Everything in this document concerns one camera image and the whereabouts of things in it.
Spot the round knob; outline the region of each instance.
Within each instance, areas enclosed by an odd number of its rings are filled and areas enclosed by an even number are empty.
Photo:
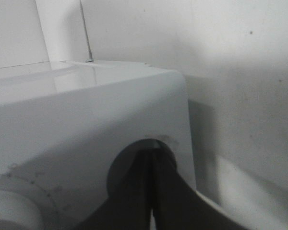
[[[26,197],[0,191],[0,230],[43,230],[38,207]]]

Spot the white cylinder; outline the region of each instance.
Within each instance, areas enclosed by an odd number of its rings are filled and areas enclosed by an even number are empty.
[[[38,207],[26,197],[0,191],[0,230],[43,230]]]

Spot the dark object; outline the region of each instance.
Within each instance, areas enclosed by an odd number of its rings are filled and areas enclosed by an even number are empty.
[[[149,230],[151,210],[158,230],[244,230],[188,187],[168,151],[139,151],[116,192],[73,230]]]

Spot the white appliance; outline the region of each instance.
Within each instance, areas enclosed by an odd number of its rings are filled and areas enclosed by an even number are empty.
[[[70,229],[106,200],[118,154],[143,139],[171,148],[195,189],[187,102],[181,74],[144,63],[0,69],[0,197],[9,200],[0,210],[23,207],[17,217],[1,212],[0,221]],[[28,212],[31,220],[23,220]]]

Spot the metal rod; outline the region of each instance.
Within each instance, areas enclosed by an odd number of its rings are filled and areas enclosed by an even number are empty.
[[[84,18],[84,13],[83,13],[82,1],[81,1],[81,0],[79,0],[79,1],[80,1],[81,16],[82,16],[82,22],[83,22],[84,33],[85,33],[85,37],[86,37],[86,44],[87,44],[87,49],[88,49],[88,55],[89,55],[89,59],[86,60],[86,62],[92,62],[92,61],[94,61],[94,59],[93,59],[93,55],[92,55],[92,51],[91,51],[90,41],[89,41],[88,35],[87,35],[85,18]]]

